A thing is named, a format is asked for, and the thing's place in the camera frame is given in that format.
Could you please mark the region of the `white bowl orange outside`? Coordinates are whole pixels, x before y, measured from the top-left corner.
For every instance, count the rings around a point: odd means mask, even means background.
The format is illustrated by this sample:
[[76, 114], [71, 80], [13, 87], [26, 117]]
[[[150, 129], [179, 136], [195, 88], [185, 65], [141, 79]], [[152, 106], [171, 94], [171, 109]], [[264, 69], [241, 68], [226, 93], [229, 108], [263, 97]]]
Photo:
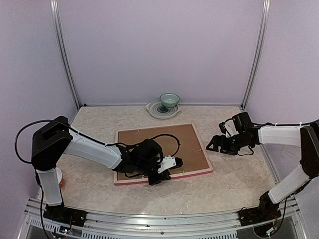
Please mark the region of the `white bowl orange outside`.
[[56, 169], [56, 173], [57, 173], [59, 187], [60, 187], [60, 189], [62, 189], [65, 187], [65, 180], [63, 178], [63, 173], [58, 167], [56, 167], [55, 169]]

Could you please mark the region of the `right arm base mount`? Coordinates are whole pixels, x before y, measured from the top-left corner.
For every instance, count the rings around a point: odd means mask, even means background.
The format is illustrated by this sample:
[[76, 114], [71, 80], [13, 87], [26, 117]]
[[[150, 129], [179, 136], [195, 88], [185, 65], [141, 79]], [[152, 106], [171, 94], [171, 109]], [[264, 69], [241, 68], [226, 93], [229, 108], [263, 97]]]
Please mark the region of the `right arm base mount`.
[[281, 217], [279, 203], [274, 204], [265, 192], [259, 199], [259, 206], [253, 208], [242, 208], [238, 211], [241, 226], [253, 225]]

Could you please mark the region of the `green ceramic bowl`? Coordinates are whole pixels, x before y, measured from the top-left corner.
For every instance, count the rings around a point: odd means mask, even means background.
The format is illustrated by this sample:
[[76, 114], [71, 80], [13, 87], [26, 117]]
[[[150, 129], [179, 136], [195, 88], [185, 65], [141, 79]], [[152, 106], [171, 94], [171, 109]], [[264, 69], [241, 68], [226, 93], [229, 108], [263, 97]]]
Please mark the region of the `green ceramic bowl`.
[[174, 108], [179, 103], [180, 97], [173, 93], [165, 93], [159, 99], [164, 107]]

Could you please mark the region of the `left aluminium corner post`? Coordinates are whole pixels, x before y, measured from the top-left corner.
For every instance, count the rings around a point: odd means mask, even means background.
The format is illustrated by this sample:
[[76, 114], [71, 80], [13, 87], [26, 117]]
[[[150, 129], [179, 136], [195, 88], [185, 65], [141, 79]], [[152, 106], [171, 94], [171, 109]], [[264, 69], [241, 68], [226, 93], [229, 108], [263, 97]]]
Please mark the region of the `left aluminium corner post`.
[[64, 72], [66, 75], [68, 86], [70, 88], [73, 102], [75, 104], [76, 109], [79, 110], [81, 108], [82, 104], [81, 104], [81, 100], [80, 100], [79, 94], [78, 94], [76, 86], [75, 86], [75, 82], [74, 82], [71, 68], [70, 68], [69, 59], [67, 56], [67, 51], [66, 51], [64, 37], [63, 37], [62, 24], [61, 24], [61, 19], [60, 19], [60, 15], [59, 15], [58, 1], [51, 0], [50, 1], [50, 8], [51, 8], [54, 30], [55, 30], [55, 34], [56, 34], [56, 38], [57, 38], [58, 49], [59, 49], [60, 57], [62, 60], [63, 69], [64, 69]]

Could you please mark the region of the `right aluminium corner post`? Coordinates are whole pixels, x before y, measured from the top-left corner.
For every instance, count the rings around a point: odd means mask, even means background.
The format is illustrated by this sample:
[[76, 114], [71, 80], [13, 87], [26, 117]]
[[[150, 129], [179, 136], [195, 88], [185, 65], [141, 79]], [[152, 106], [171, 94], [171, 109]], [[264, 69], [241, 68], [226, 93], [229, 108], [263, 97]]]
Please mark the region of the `right aluminium corner post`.
[[260, 63], [260, 59], [262, 56], [263, 46], [264, 46], [264, 40], [266, 36], [267, 31], [267, 25], [268, 25], [268, 19], [269, 19], [269, 13], [270, 13], [270, 0], [264, 0], [263, 1], [263, 9], [261, 14], [261, 21], [260, 21], [260, 27], [259, 27], [259, 33], [257, 38], [257, 44], [255, 48], [255, 53], [253, 57], [252, 67], [249, 74], [248, 83], [246, 86], [245, 94], [241, 103], [242, 110], [245, 110], [248, 106], [248, 102], [253, 90], [253, 85], [256, 79], [258, 66]]

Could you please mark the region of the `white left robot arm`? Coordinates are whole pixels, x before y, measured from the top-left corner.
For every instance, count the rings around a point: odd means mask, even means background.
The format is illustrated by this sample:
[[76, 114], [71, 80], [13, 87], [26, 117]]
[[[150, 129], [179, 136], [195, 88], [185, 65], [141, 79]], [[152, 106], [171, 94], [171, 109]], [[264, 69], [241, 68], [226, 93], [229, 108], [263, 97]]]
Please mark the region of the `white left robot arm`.
[[176, 166], [174, 156], [164, 156], [154, 139], [134, 145], [106, 144], [70, 127], [66, 117], [46, 121], [32, 138], [31, 164], [35, 169], [50, 213], [63, 222], [70, 211], [63, 205], [56, 164], [63, 154], [81, 157], [130, 177], [145, 175], [149, 184], [170, 179]]

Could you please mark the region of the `aluminium corner post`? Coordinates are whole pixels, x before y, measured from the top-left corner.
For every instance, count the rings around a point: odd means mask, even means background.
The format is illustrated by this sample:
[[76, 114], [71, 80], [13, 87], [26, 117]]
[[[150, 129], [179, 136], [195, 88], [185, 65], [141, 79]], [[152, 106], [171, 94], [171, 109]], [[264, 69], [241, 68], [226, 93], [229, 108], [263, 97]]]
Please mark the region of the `aluminium corner post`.
[[253, 57], [252, 67], [249, 74], [248, 83], [246, 86], [245, 94], [241, 103], [242, 110], [245, 110], [248, 106], [248, 102], [253, 90], [253, 85], [256, 79], [258, 66], [260, 63], [260, 59], [262, 56], [263, 46], [264, 46], [264, 40], [266, 36], [267, 31], [267, 25], [268, 25], [268, 19], [269, 19], [269, 13], [270, 13], [270, 0], [264, 0], [263, 1], [263, 9], [261, 14], [261, 21], [260, 21], [260, 27], [259, 27], [259, 33], [257, 38], [257, 44], [255, 48], [255, 53]]
[[79, 110], [81, 108], [82, 104], [81, 104], [81, 100], [80, 100], [79, 94], [78, 94], [76, 86], [75, 86], [75, 82], [74, 82], [71, 68], [70, 68], [69, 59], [67, 56], [67, 51], [66, 51], [64, 37], [63, 37], [62, 24], [61, 24], [61, 19], [60, 19], [60, 15], [59, 15], [58, 1], [51, 0], [50, 1], [50, 8], [51, 8], [54, 30], [55, 30], [55, 34], [56, 34], [56, 38], [57, 38], [58, 49], [59, 49], [60, 57], [62, 60], [63, 69], [64, 69], [64, 72], [66, 75], [68, 86], [70, 88], [73, 102], [75, 104], [76, 109]]

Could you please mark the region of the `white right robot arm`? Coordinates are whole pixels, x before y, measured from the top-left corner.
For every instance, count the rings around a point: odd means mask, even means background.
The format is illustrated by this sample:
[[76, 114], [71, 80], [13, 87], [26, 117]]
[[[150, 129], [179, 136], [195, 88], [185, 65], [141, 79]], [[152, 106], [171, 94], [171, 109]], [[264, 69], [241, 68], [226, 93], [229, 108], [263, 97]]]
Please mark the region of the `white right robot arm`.
[[295, 156], [291, 172], [259, 199], [255, 217], [265, 221], [291, 194], [301, 191], [319, 175], [319, 121], [299, 123], [254, 123], [247, 112], [241, 112], [219, 124], [220, 135], [212, 137], [208, 151], [239, 155], [242, 148], [250, 151], [257, 145], [275, 149], [288, 159]]

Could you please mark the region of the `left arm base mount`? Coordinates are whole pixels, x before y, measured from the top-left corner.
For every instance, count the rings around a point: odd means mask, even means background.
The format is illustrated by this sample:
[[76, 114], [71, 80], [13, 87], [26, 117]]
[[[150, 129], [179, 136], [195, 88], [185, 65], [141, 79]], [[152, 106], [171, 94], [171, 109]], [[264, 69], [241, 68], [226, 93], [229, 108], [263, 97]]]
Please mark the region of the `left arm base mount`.
[[84, 210], [66, 207], [64, 205], [63, 197], [61, 195], [62, 203], [58, 206], [46, 205], [43, 216], [46, 219], [55, 222], [68, 224], [71, 226], [84, 227], [87, 213]]

